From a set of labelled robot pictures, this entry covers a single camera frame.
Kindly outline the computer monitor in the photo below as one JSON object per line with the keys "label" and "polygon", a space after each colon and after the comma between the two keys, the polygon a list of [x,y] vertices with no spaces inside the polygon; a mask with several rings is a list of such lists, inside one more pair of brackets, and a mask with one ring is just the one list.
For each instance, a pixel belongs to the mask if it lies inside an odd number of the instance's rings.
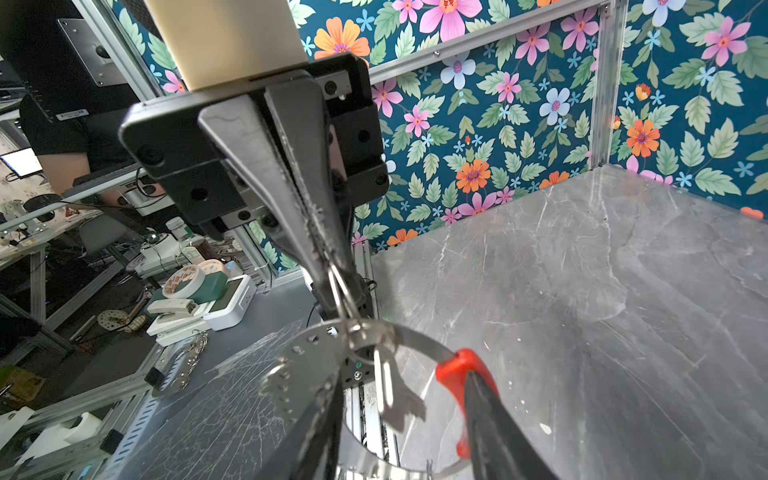
{"label": "computer monitor", "polygon": [[20,179],[43,172],[38,157],[32,148],[24,148],[2,154],[1,161]]}

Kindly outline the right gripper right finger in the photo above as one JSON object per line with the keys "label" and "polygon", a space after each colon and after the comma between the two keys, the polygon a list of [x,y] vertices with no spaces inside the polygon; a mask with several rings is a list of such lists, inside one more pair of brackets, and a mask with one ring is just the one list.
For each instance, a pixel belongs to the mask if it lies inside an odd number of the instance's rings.
{"label": "right gripper right finger", "polygon": [[475,479],[558,478],[479,373],[468,373],[464,393],[468,445]]}

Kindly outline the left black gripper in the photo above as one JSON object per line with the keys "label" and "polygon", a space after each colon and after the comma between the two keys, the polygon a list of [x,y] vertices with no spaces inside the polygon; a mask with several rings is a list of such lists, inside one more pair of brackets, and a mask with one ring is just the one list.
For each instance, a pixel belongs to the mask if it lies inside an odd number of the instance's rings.
{"label": "left black gripper", "polygon": [[352,213],[390,180],[365,62],[342,54],[131,107],[119,136],[211,237],[249,222],[288,248],[328,315],[360,298]]}

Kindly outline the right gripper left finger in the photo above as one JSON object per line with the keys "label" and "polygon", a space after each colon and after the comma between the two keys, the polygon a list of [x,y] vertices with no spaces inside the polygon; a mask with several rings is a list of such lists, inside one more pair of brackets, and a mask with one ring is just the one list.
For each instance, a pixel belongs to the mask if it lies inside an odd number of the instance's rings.
{"label": "right gripper left finger", "polygon": [[326,381],[255,479],[336,479],[343,426],[343,390]]}

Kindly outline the roll of tape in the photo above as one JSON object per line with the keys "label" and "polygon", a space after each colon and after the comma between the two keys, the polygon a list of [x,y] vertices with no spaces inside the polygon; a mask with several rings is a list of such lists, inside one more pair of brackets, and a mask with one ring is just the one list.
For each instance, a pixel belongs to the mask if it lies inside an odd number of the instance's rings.
{"label": "roll of tape", "polygon": [[162,286],[167,299],[190,298],[203,285],[205,274],[197,265],[186,265],[172,274]]}

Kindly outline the large keyring with red grip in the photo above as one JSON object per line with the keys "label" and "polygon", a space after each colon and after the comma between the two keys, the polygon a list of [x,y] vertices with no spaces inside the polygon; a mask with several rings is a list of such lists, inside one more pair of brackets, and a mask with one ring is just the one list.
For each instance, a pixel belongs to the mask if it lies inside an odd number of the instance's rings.
{"label": "large keyring with red grip", "polygon": [[270,395],[280,415],[294,422],[319,390],[312,382],[331,377],[344,383],[341,370],[357,352],[371,347],[377,409],[391,428],[399,428],[408,416],[426,418],[426,406],[402,381],[394,351],[404,347],[436,363],[435,379],[446,388],[465,413],[464,389],[469,372],[479,373],[497,392],[495,381],[480,357],[469,349],[451,351],[436,340],[408,327],[383,320],[338,319],[322,327],[312,327],[294,337],[285,347],[277,366],[261,380],[259,391]]}

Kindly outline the white device on desk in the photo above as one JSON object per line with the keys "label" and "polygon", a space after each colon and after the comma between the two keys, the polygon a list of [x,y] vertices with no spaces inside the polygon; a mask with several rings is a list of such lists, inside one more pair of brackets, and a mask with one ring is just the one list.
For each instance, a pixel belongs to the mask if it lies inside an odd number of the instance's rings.
{"label": "white device on desk", "polygon": [[147,333],[162,347],[181,342],[210,330],[221,331],[239,325],[257,292],[248,275],[230,279],[221,298],[195,305],[190,313],[162,313]]}

